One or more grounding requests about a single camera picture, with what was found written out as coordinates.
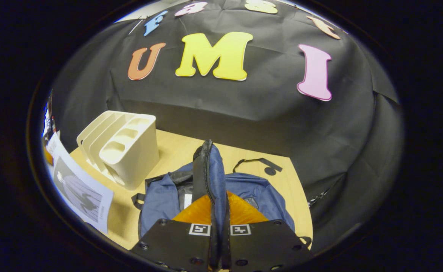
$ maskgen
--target plastic organizer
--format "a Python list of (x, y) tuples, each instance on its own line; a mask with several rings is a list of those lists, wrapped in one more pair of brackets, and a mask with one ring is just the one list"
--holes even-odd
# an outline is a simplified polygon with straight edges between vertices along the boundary
[(156, 117), (108, 110), (78, 136), (87, 162), (111, 181), (136, 189), (159, 161)]

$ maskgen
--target yellow letter m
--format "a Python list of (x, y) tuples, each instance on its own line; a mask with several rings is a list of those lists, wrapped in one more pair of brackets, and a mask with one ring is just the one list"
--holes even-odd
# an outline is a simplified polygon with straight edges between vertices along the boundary
[(220, 58), (218, 67), (213, 70), (213, 75), (218, 79), (245, 80), (247, 72), (243, 69), (243, 58), (247, 43), (253, 36), (244, 32), (230, 32), (225, 34), (215, 46), (203, 33), (184, 36), (185, 50), (181, 64), (176, 69), (177, 76), (193, 76), (196, 69), (193, 68), (193, 58), (198, 65), (202, 76), (206, 76), (213, 64)]

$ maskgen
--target black fabric backdrop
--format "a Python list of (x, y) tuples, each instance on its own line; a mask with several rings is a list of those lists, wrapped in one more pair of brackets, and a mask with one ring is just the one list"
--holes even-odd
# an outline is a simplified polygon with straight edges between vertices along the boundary
[[(146, 37), (144, 23), (157, 14), (132, 33), (138, 20), (115, 23), (93, 37), (53, 85), (52, 112), (67, 150), (76, 148), (77, 135), (99, 114), (120, 110), (155, 115), (161, 130), (288, 156), (308, 199), (336, 184), (311, 213), (313, 251), (337, 243), (375, 212), (391, 187), (403, 142), (401, 107), (370, 50), (336, 26), (341, 40), (320, 31), (310, 14), (274, 3), (277, 14), (249, 11), (240, 0), (214, 0), (202, 12), (175, 18), (184, 3), (167, 9)], [(193, 77), (175, 75), (184, 36), (204, 33), (214, 45), (232, 31), (253, 35), (245, 50), (245, 81), (215, 78), (218, 61), (206, 76), (196, 65)], [(130, 80), (132, 53), (161, 42), (166, 46), (151, 73)], [(305, 74), (301, 43), (332, 58), (329, 102), (296, 89)]]

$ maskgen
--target printed image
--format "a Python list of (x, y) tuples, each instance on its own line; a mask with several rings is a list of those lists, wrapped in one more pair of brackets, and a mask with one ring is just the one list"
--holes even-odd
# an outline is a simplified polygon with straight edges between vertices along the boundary
[(102, 196), (75, 176), (61, 157), (55, 163), (54, 183), (64, 198), (68, 199), (87, 217), (98, 223), (99, 205)]

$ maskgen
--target wooden table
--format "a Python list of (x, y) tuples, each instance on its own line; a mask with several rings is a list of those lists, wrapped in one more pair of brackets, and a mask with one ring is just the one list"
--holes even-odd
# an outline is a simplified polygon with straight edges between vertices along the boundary
[[(156, 139), (158, 141), (160, 160), (148, 174), (147, 179), (172, 172), (192, 162), (193, 153), (203, 144), (203, 140), (161, 130), (156, 130)], [(237, 172), (253, 174), (267, 179), (284, 197), (285, 208), (292, 219), (294, 219), (297, 236), (308, 236), (312, 239), (313, 227), (311, 214), (299, 177), (296, 174), (290, 158), (217, 143), (215, 143), (215, 145), (220, 150), (221, 157), (223, 158), (225, 174), (231, 173), (233, 167), (241, 159), (257, 159), (263, 157), (282, 167), (282, 172), (277, 172), (275, 176), (269, 176), (264, 171), (267, 166), (263, 163), (246, 162), (237, 167)], [(114, 198), (107, 219), (107, 228), (109, 231), (107, 236), (122, 247), (130, 250), (139, 241), (137, 231), (139, 210), (132, 204), (131, 197), (135, 193), (145, 193), (144, 181), (136, 190), (128, 191), (92, 167), (85, 160), (79, 148), (71, 153), (71, 157), (87, 174), (114, 191)]]

